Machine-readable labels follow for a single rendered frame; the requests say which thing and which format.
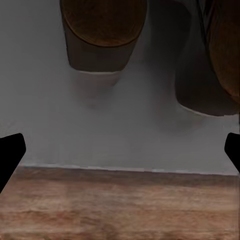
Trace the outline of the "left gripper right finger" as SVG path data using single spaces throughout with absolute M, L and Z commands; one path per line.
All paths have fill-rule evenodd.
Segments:
M 232 132 L 229 133 L 224 150 L 240 172 L 240 135 Z

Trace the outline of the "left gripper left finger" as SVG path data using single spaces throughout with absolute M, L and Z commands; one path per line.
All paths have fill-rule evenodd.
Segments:
M 0 138 L 0 193 L 26 153 L 22 133 Z

